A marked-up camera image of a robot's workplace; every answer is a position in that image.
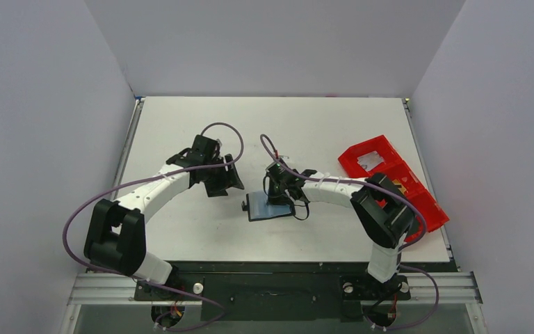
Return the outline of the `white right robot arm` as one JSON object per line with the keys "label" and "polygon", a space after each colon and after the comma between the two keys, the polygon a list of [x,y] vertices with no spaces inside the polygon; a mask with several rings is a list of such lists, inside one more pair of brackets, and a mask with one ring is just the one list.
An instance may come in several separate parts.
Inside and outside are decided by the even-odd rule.
{"label": "white right robot arm", "polygon": [[269,165],[266,177],[270,203],[324,202],[353,209],[373,242],[365,290],[381,297],[391,289],[403,244],[419,224],[414,205],[389,177],[383,173],[357,179],[333,177],[311,169],[299,173],[283,162]]}

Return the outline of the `gold striped credit card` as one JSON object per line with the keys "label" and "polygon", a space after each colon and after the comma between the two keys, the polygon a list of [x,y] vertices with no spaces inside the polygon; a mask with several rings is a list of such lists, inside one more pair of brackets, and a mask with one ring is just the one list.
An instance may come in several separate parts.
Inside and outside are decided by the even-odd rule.
{"label": "gold striped credit card", "polygon": [[400,183],[398,180],[394,180],[393,181],[393,185],[402,193],[402,194],[406,194],[407,192],[407,188],[402,184]]}

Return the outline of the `black leather card holder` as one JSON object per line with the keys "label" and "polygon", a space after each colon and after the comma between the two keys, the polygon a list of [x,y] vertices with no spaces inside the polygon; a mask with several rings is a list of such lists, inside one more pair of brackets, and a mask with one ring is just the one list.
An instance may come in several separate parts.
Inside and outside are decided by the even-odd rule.
{"label": "black leather card holder", "polygon": [[295,210],[288,204],[270,204],[268,196],[262,191],[247,193],[245,200],[241,203],[241,209],[247,213],[249,222],[265,221],[295,214]]}

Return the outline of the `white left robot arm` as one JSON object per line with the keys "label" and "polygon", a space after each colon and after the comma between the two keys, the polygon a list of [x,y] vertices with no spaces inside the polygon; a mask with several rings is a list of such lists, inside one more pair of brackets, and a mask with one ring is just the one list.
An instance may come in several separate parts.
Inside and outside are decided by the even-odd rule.
{"label": "white left robot arm", "polygon": [[179,279],[169,262],[147,250],[146,224],[162,207],[196,184],[207,196],[226,196],[243,189],[231,154],[220,152],[220,141],[197,135],[193,144],[173,155],[154,177],[115,200],[99,200],[93,208],[83,254],[95,266],[153,282],[162,299],[179,292]]}

